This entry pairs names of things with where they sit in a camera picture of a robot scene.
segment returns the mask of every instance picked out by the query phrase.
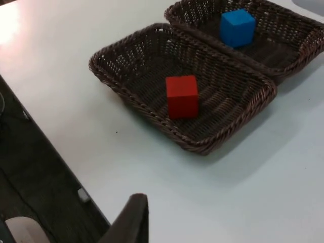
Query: floor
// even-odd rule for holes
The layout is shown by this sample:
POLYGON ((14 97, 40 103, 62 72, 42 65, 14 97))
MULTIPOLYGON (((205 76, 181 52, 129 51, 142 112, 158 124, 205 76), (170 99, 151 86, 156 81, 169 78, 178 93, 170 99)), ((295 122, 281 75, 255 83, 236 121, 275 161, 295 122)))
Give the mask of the floor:
POLYGON ((97 242, 106 220, 79 200, 80 185, 1 77, 0 93, 0 216, 32 217, 54 243, 97 242))

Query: brown wicker basket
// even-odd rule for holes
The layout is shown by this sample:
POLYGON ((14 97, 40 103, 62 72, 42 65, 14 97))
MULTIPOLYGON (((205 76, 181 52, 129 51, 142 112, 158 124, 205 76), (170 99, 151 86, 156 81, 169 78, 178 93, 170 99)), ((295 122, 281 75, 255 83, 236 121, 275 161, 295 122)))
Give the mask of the brown wicker basket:
POLYGON ((324 50, 324 25, 265 0, 182 0, 165 18, 213 48, 280 84, 324 50), (222 13, 244 8, 257 20, 252 44, 233 49, 219 40, 222 13))
POLYGON ((153 24, 98 51, 90 70, 183 149, 202 155, 220 146, 276 95, 266 76, 199 40, 153 24), (199 116, 170 120, 166 77, 194 74, 199 116))

